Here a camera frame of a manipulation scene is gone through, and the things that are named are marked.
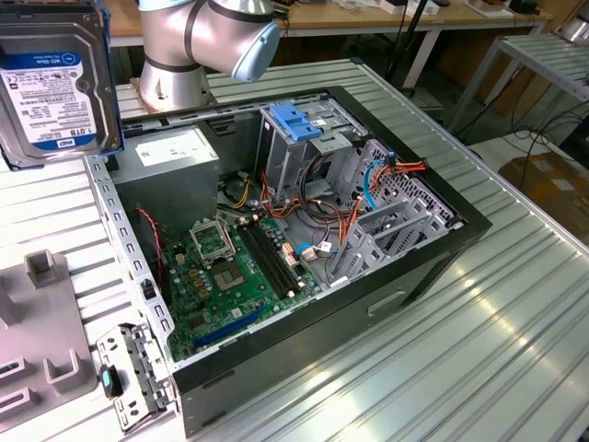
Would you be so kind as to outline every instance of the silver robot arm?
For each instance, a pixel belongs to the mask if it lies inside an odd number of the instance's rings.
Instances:
[[[268,68],[280,39],[269,0],[141,0],[140,93],[155,111],[208,104],[204,66],[240,81]]]

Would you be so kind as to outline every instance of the metal slotted workbench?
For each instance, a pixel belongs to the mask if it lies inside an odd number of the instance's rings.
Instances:
[[[219,101],[345,86],[493,223],[430,292],[257,398],[198,440],[574,440],[589,424],[589,261],[571,238],[387,86],[350,61],[274,68],[243,85],[212,76]],[[128,87],[124,116],[138,112]],[[67,255],[87,338],[135,320],[81,162],[0,175],[0,263]],[[132,440],[176,440],[163,416]],[[100,388],[3,434],[117,440]]]
[[[520,64],[543,76],[578,100],[589,99],[589,87],[585,79],[589,71],[589,48],[574,46],[552,34],[500,37],[492,44],[479,69],[468,83],[456,105],[448,130],[453,131],[462,122],[467,105],[474,98],[497,56],[502,52],[513,60],[487,97],[486,103],[501,93]]]

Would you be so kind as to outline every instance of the wd blue hard drive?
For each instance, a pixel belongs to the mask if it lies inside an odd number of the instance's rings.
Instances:
[[[121,148],[107,25],[88,1],[0,4],[0,148],[11,169]]]

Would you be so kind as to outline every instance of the red cable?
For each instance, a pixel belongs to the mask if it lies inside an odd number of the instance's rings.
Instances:
[[[162,286],[162,267],[163,267],[163,262],[162,262],[162,248],[161,245],[159,243],[159,235],[157,234],[157,228],[156,228],[156,222],[153,220],[153,218],[142,208],[137,207],[135,209],[137,212],[139,212],[141,215],[145,216],[145,218],[147,218],[147,221],[149,221],[149,224],[151,225],[151,229],[154,231],[154,237],[156,237],[156,249],[157,249],[157,270],[158,270],[158,285],[159,285],[159,289],[161,290],[161,286]]]

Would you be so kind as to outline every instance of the wooden desk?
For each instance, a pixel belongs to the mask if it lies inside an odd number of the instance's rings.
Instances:
[[[141,19],[134,0],[105,0],[112,14],[111,45],[143,45]],[[530,16],[516,15],[515,18],[486,18],[460,0],[453,0],[448,7],[441,7],[435,16],[421,18],[416,30],[427,32],[422,46],[415,57],[407,75],[404,87],[413,87],[422,72],[425,62],[437,41],[440,32],[450,29],[491,29],[491,28],[531,28],[530,33],[539,33],[552,15],[544,11],[532,19]],[[401,15],[391,16],[377,7],[367,7],[364,11],[351,12],[333,3],[326,5],[301,5],[290,7],[288,37],[312,37],[322,35],[353,35],[397,32]],[[407,29],[410,17],[406,17],[403,30]],[[282,29],[285,23],[277,21]]]

